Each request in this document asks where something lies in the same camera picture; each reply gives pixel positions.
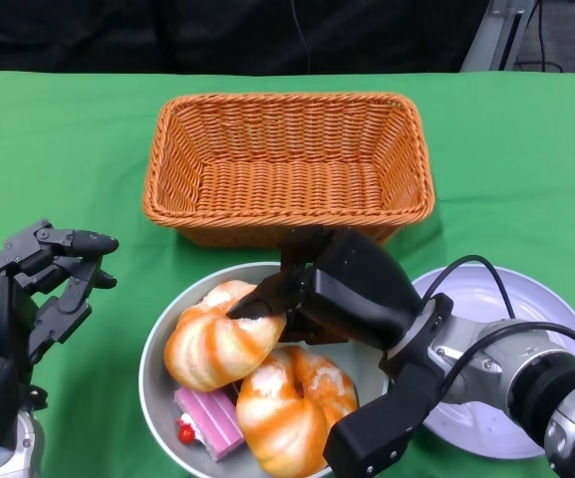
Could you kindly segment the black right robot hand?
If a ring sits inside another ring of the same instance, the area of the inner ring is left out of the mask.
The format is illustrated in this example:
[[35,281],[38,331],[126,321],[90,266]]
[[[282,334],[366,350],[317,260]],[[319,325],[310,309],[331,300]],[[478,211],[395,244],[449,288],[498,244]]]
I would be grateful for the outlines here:
[[279,272],[232,306],[228,318],[283,318],[283,343],[353,340],[387,351],[421,313],[421,298],[400,264],[356,229],[296,228],[279,251]]

